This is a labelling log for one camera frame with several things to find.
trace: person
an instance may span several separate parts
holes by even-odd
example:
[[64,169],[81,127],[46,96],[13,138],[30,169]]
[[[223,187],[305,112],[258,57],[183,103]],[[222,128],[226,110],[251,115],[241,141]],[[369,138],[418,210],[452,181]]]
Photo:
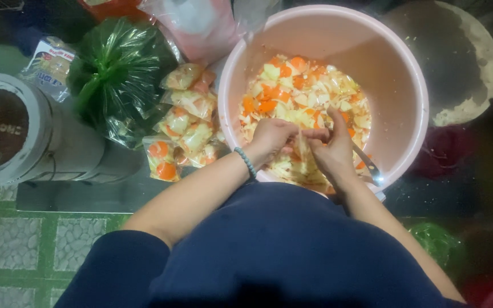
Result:
[[[362,182],[337,110],[310,129],[318,168],[345,208],[285,183],[246,183],[238,152],[155,196],[96,241],[59,307],[463,307],[451,280]],[[298,126],[262,119],[244,155],[256,171]]]

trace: green tile floor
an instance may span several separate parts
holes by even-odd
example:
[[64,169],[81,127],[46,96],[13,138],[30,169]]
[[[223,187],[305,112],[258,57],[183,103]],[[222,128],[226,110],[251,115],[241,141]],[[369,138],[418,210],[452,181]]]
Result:
[[0,308],[50,308],[93,241],[130,215],[19,212],[16,194],[0,187]]

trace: navy blue shirt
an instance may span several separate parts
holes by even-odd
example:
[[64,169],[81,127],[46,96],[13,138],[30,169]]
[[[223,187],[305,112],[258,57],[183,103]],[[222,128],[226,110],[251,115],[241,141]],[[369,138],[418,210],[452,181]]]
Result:
[[381,229],[312,191],[255,183],[236,191],[172,252],[116,231],[94,245],[55,307],[268,303],[463,307],[443,298]]

